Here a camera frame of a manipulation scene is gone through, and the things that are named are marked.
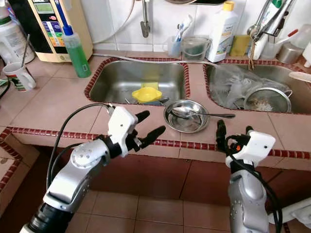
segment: kitchen counter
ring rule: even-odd
[[[110,51],[109,54],[129,57],[166,57],[155,52]],[[37,58],[27,64],[34,76],[36,89],[20,93],[13,87],[0,100],[0,129],[12,133],[23,144],[53,146],[55,136],[70,113],[92,103],[84,89],[95,74],[97,67],[108,57],[93,56],[89,63],[92,75],[85,79],[76,76],[71,64],[54,64]],[[234,113],[234,119],[225,120],[227,135],[245,133],[251,125],[256,131],[276,138],[273,151],[260,165],[268,167],[311,170],[311,115],[280,114],[267,112],[237,111],[218,106],[207,95],[202,64],[188,64],[190,98],[205,106],[210,113]],[[225,155],[215,148],[217,118],[210,118],[207,128],[198,133],[180,133],[171,129],[164,120],[161,106],[116,104],[136,114],[149,110],[151,115],[136,126],[138,135],[144,137],[152,129],[165,125],[166,131],[155,145],[136,154],[149,156],[224,162]],[[78,113],[65,128],[59,146],[93,139],[108,130],[109,115],[102,107],[93,107]]]

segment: stainless steel sink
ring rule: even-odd
[[[222,64],[221,66],[238,66],[247,69],[246,65]],[[217,79],[217,75],[215,74],[215,67],[207,66],[206,69],[207,87],[209,88],[209,82],[212,82],[213,79]],[[292,70],[281,66],[257,65],[252,72],[261,78],[274,80],[290,87],[293,91],[293,94],[290,96],[292,113],[311,114],[311,86],[308,83],[290,78],[288,74],[292,72]]]
[[[163,97],[172,101],[184,99],[184,67],[180,64],[151,64],[131,61],[115,61],[104,66],[90,98],[96,102],[134,103],[132,92],[141,88],[142,83],[158,83]]]

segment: toothbrush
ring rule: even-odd
[[[188,15],[187,18],[185,18],[184,21],[178,25],[178,33],[176,35],[175,42],[181,41],[184,31],[192,24],[192,22],[193,17]]]

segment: tiled countertop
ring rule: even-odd
[[[165,57],[163,53],[120,52],[113,53],[122,56],[135,57]],[[93,56],[89,63],[94,72],[107,57]],[[211,113],[235,113],[237,116],[231,120],[225,120],[227,135],[244,133],[245,127],[251,125],[260,132],[271,134],[276,138],[274,149],[311,151],[311,115],[277,114],[266,112],[234,111],[222,108],[215,104],[208,96],[205,87],[203,65],[188,64],[190,74],[190,99],[204,105]],[[27,65],[34,76],[36,89],[20,93],[13,87],[0,100],[0,127],[14,127],[14,136],[22,143],[53,145],[55,136],[25,134],[17,128],[40,129],[43,131],[58,131],[74,110],[86,104],[92,103],[84,95],[84,89],[91,77],[79,79],[71,64],[53,64],[39,61],[37,58]],[[149,110],[151,115],[138,124],[138,135],[144,137],[150,130],[167,124],[163,118],[164,107],[123,105],[132,113]],[[74,133],[105,134],[109,116],[104,108],[93,107],[78,113],[67,125],[65,131]],[[217,118],[210,119],[206,129],[201,132],[187,134],[180,133],[169,126],[160,139],[177,142],[195,142],[203,144],[215,143]],[[67,146],[77,140],[63,138],[60,146]],[[152,156],[198,159],[206,161],[224,161],[225,156],[216,151],[207,151],[183,148],[181,146],[165,147],[150,146],[138,152]],[[267,159],[265,166],[285,167],[294,166],[296,169],[311,170],[310,159],[292,159],[273,157]]]

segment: white mug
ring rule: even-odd
[[[36,86],[35,80],[21,62],[14,62],[3,68],[3,73],[11,80],[18,91],[29,91]]]

